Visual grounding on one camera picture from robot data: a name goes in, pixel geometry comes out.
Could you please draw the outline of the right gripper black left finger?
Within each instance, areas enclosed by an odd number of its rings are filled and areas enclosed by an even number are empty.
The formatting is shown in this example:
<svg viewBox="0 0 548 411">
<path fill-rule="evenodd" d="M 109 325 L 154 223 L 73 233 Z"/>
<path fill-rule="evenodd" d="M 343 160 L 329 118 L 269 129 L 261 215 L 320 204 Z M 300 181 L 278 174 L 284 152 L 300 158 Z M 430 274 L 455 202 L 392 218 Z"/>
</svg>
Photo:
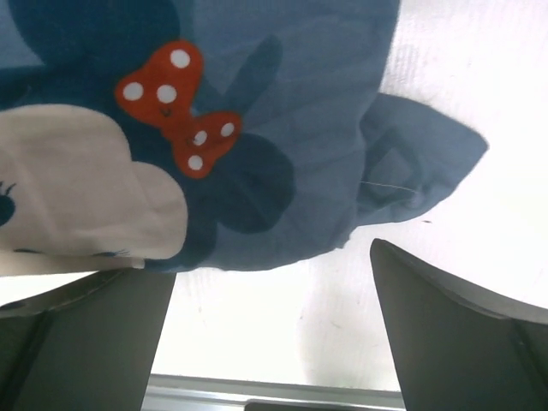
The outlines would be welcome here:
<svg viewBox="0 0 548 411">
<path fill-rule="evenodd" d="M 3 410 L 139 410 L 175 274 L 99 271 L 1 307 Z"/>
</svg>

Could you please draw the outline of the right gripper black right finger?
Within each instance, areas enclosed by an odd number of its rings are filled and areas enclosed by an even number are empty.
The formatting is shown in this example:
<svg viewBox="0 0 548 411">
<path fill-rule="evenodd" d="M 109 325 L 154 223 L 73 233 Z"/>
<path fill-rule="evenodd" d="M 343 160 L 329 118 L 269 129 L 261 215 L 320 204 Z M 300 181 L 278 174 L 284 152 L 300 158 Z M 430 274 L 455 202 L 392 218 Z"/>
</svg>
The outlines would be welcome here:
<svg viewBox="0 0 548 411">
<path fill-rule="evenodd" d="M 547 311 L 376 239 L 372 273 L 408 410 L 545 410 Z"/>
</svg>

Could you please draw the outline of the blue patterned pillowcase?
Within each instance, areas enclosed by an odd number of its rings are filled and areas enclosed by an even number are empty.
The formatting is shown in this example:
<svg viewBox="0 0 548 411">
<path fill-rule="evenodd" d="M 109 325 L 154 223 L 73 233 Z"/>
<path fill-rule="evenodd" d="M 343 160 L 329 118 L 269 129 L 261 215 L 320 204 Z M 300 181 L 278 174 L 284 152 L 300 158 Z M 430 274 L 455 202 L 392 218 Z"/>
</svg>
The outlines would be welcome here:
<svg viewBox="0 0 548 411">
<path fill-rule="evenodd" d="M 418 217 L 487 151 L 380 84 L 397 1 L 4 1 L 1 249 L 261 271 Z"/>
</svg>

